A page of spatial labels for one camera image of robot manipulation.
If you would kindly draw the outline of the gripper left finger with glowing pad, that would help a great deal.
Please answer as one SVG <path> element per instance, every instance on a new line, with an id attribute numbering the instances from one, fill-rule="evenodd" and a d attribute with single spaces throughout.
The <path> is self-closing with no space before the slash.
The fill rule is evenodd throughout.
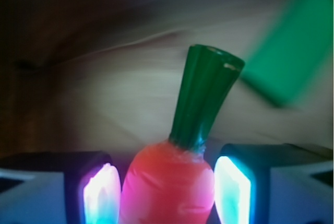
<path id="1" fill-rule="evenodd" d="M 121 183 L 103 151 L 1 158 L 1 223 L 118 223 Z"/>

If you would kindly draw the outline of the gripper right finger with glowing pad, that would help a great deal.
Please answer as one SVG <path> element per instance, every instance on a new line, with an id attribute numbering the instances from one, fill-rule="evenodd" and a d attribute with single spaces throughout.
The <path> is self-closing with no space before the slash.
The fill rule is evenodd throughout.
<path id="1" fill-rule="evenodd" d="M 333 151 L 226 144 L 214 167 L 221 223 L 333 223 Z"/>

